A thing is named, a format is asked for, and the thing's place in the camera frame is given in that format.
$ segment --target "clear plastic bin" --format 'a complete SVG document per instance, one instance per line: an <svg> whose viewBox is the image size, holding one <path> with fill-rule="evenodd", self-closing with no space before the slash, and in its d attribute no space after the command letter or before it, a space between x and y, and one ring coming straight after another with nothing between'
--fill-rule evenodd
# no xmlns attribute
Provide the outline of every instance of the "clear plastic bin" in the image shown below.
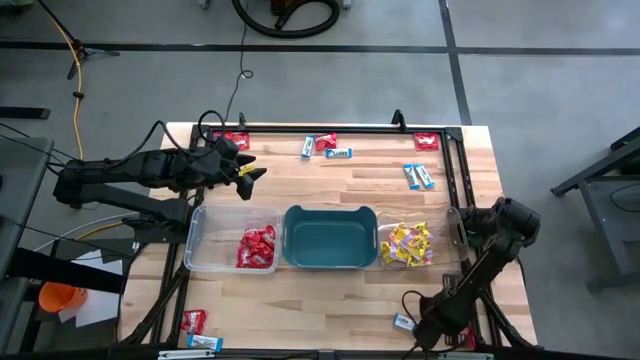
<svg viewBox="0 0 640 360"><path fill-rule="evenodd" d="M245 230L267 225L276 231L273 263L267 269L237 268L238 246ZM202 205L193 211L184 264L191 271L268 274L278 266L282 214L275 208Z"/></svg>
<svg viewBox="0 0 640 360"><path fill-rule="evenodd" d="M382 254L379 261L385 269L420 269L432 265L458 263L467 259L469 249L466 243L452 239L447 225L447 210L438 209L424 212L383 212L378 215L378 241L389 241L389 235L396 226L404 223L413 227L419 223L427 223L427 229L433 236L429 249L433 251L431 263L423 266L407 267L405 263L393 261L385 263Z"/></svg>

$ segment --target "wooden table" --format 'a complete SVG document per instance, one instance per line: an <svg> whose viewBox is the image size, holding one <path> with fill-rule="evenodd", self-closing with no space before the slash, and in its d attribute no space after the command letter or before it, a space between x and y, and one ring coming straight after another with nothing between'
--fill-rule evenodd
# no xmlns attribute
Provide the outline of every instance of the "wooden table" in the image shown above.
<svg viewBox="0 0 640 360"><path fill-rule="evenodd" d="M187 147L192 125L171 123L169 130ZM476 203L489 207L502 195L489 129L462 129ZM268 168L256 182L252 199L242 202L232 185L207 193L205 204L267 205L282 213L294 204L329 209L367 205L377 213L423 211L435 236L448 236L444 214L450 204L442 153L416 152L412 135L339 134L339 146L353 148L352 159L316 155L308 161L300 160L300 134L250 136L247 153L257 156L256 166ZM162 146L172 147L166 136ZM457 153L451 149L459 177ZM401 168L414 162L425 164L436 182L434 190L408 189ZM152 190L151 196L175 194ZM460 203L465 204L463 197ZM121 337L131 333L156 300L166 253L166 245L152 244L133 264L122 301ZM459 264L419 271L385 271L379 265L364 271L303 271L281 260L269 275L192 273L185 309L208 310L204 334L224 338L226 348L407 350L412 337L392 326L394 314L402 312L401 295L411 289L435 294L442 288L442 274L451 271L460 271ZM505 267L492 288L508 318L525 339L536 343L519 266ZM407 299L409 310L418 316L417 297ZM173 314L173 307L170 303L167 314ZM479 313L488 339L482 306ZM165 317L163 339L171 318ZM444 346L441 340L436 349Z"/></svg>

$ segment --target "orange object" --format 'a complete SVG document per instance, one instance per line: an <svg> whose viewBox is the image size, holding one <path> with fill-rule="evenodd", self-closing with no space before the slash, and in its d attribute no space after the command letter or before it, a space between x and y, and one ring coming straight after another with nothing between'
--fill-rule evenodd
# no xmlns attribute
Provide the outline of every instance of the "orange object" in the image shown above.
<svg viewBox="0 0 640 360"><path fill-rule="evenodd" d="M45 283L38 296L42 310L52 313L78 308L85 301L87 301L87 289L53 282Z"/></svg>

